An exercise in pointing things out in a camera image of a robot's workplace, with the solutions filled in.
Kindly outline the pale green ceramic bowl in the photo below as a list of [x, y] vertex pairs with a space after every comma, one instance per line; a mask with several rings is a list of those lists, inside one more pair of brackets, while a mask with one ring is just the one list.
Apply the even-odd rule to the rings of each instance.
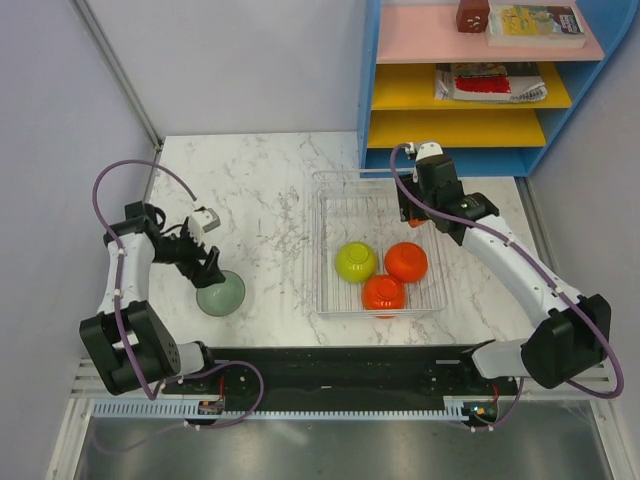
[[235, 272], [222, 271], [225, 281], [196, 290], [196, 303], [202, 312], [212, 317], [225, 317], [243, 303], [246, 287]]

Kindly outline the orange plastic bowl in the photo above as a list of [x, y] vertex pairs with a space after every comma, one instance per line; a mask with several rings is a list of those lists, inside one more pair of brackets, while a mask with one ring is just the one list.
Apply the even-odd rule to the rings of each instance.
[[391, 275], [375, 275], [364, 284], [361, 301], [365, 310], [402, 310], [406, 306], [404, 284]]
[[426, 252], [417, 244], [400, 242], [386, 252], [384, 266], [387, 273], [403, 283], [417, 283], [427, 274]]

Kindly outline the white wire dish rack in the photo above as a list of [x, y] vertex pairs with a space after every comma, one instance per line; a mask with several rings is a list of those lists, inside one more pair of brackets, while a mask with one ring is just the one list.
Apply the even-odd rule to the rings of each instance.
[[[312, 185], [314, 301], [320, 316], [421, 317], [445, 309], [443, 239], [431, 222], [411, 228], [400, 220], [396, 183], [388, 170], [319, 171], [312, 175]], [[405, 287], [404, 309], [365, 310], [361, 301], [363, 286], [338, 276], [334, 268], [337, 251], [356, 241], [373, 249], [378, 274], [386, 272], [384, 256], [397, 243], [415, 243], [426, 252], [427, 274]]]

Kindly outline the lime green plastic bowl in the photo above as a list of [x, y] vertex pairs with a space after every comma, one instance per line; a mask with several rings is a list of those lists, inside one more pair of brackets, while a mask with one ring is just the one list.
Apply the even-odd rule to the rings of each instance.
[[337, 251], [334, 268], [344, 281], [364, 283], [376, 273], [377, 257], [368, 244], [349, 242]]

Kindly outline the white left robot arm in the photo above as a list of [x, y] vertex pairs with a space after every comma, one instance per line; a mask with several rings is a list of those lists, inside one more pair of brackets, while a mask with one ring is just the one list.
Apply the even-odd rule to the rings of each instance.
[[200, 206], [177, 233], [162, 230], [165, 219], [160, 208], [135, 202], [104, 235], [110, 257], [106, 291], [97, 313], [80, 323], [79, 334], [114, 396], [172, 377], [184, 377], [198, 393], [211, 392], [219, 382], [220, 371], [202, 342], [174, 340], [151, 306], [149, 283], [154, 263], [176, 266], [197, 289], [224, 283], [220, 251], [204, 243], [220, 219], [213, 209]]

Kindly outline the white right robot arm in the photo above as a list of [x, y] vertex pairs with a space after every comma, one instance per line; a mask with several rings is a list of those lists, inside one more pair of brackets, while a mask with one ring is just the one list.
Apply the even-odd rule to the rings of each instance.
[[521, 305], [535, 330], [529, 338], [489, 341], [471, 350], [458, 381], [477, 394], [494, 378], [528, 377], [546, 389], [575, 386], [576, 376], [609, 360], [616, 387], [624, 385], [609, 343], [611, 307], [599, 294], [584, 296], [554, 274], [516, 238], [499, 209], [483, 194], [467, 194], [453, 161], [443, 153], [418, 154], [411, 173], [393, 175], [401, 217], [432, 221], [480, 259]]

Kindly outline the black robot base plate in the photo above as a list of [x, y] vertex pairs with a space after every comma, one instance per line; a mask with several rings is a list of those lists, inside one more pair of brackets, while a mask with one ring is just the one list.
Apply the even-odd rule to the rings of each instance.
[[469, 346], [213, 348], [221, 371], [166, 388], [168, 394], [222, 394], [233, 407], [439, 407], [447, 396], [502, 398], [515, 380], [487, 380]]

